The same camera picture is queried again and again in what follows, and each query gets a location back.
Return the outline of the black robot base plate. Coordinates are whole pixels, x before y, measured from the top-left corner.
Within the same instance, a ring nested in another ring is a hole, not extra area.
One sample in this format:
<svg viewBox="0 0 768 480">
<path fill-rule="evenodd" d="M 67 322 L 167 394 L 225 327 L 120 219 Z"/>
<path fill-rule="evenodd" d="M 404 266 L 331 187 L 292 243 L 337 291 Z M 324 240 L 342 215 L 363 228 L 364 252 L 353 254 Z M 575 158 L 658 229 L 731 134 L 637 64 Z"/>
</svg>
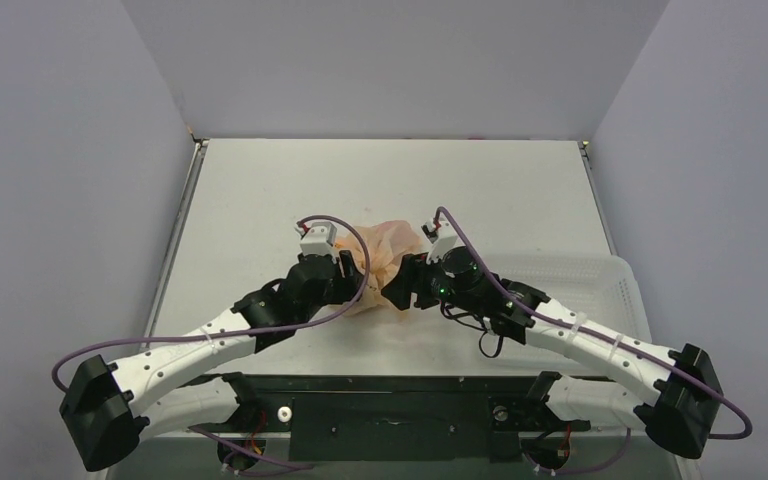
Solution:
<svg viewBox="0 0 768 480">
<path fill-rule="evenodd" d="M 289 458 L 324 461 L 515 461 L 528 438 L 586 432 L 546 406 L 547 377 L 227 374 L 236 411 L 214 434 L 285 434 Z"/>
</svg>

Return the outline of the orange translucent plastic bag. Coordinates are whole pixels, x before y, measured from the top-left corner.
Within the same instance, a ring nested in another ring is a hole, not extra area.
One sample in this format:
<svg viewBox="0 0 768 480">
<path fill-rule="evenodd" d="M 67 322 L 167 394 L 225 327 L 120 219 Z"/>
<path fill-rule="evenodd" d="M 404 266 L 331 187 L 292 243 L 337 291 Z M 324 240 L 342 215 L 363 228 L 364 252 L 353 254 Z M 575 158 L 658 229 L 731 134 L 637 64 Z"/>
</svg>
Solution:
<svg viewBox="0 0 768 480">
<path fill-rule="evenodd" d="M 401 314 L 381 290 L 395 278 L 404 256 L 420 252 L 422 240 L 404 220 L 385 221 L 371 227 L 355 226 L 355 229 L 369 251 L 371 273 L 364 293 L 345 316 L 357 316 L 376 309 Z"/>
</svg>

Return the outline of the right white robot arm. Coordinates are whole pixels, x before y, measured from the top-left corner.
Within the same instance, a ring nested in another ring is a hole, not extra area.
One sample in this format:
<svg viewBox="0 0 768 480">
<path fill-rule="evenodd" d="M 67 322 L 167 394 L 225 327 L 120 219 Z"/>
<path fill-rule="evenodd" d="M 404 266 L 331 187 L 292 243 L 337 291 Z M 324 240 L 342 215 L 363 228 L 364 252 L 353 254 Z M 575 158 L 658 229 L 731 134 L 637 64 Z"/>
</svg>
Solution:
<svg viewBox="0 0 768 480">
<path fill-rule="evenodd" d="M 405 256 L 382 295 L 399 310 L 458 308 L 498 337 L 557 353 L 603 376 L 591 381 L 549 374 L 523 402 L 526 418 L 538 427 L 556 420 L 625 426 L 689 459 L 700 458 L 712 437 L 722 387 L 709 354 L 695 345 L 675 350 L 622 334 L 535 287 L 486 275 L 464 247 L 436 261 Z"/>
</svg>

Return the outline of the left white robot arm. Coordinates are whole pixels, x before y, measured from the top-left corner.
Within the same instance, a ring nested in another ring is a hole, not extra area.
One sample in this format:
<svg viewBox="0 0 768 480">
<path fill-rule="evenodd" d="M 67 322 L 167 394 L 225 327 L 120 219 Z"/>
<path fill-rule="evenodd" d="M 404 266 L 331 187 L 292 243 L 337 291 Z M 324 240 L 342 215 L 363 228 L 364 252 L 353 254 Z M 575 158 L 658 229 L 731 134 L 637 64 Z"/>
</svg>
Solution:
<svg viewBox="0 0 768 480">
<path fill-rule="evenodd" d="M 141 434 L 157 426 L 148 413 L 166 395 L 237 358 L 259 353 L 312 325 L 325 306 L 351 306 L 368 273 L 347 250 L 336 256 L 300 255 L 286 277 L 246 294 L 183 337 L 153 337 L 151 349 L 106 361 L 86 347 L 59 407 L 82 464 L 90 472 L 110 467 L 136 449 Z"/>
</svg>

